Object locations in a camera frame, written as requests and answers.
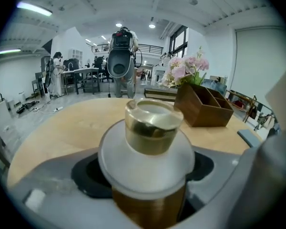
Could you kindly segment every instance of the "round wooden table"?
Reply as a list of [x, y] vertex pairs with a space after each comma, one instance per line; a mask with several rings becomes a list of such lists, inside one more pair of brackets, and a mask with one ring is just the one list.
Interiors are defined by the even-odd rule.
[[[97, 148], [107, 129], [124, 119], [125, 106], [129, 100], [92, 99], [53, 115], [32, 132], [18, 149], [10, 165], [8, 187], [46, 160]], [[185, 121], [181, 125], [181, 130], [192, 145], [233, 154], [242, 154], [249, 148], [237, 134], [240, 129], [248, 127], [234, 116], [226, 127], [190, 127]]]

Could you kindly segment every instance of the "ceiling light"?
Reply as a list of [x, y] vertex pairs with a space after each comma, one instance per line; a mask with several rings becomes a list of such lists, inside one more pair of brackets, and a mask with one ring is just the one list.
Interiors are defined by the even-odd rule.
[[31, 11], [34, 11], [34, 12], [37, 12], [37, 13], [41, 13], [41, 14], [43, 14], [45, 16], [50, 16], [52, 14], [52, 12], [50, 10], [46, 10], [46, 9], [37, 7], [35, 5], [31, 5], [31, 4], [25, 3], [25, 2], [18, 3], [17, 4], [17, 8], [31, 10]]
[[0, 54], [10, 53], [10, 52], [20, 52], [20, 51], [21, 49], [11, 49], [11, 50], [0, 51]]

